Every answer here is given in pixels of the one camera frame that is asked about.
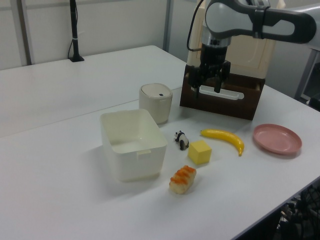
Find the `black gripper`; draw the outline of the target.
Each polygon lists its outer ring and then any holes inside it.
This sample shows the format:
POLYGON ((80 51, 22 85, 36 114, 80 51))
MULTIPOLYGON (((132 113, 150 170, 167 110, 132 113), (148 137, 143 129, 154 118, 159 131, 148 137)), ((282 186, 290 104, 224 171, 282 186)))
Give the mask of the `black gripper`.
POLYGON ((190 68, 190 87, 194 97, 199 97, 199 88, 203 76, 215 74, 214 91, 220 93, 224 81, 229 77, 231 63, 226 59, 227 47, 212 47, 206 44, 201 46, 200 66, 190 68))

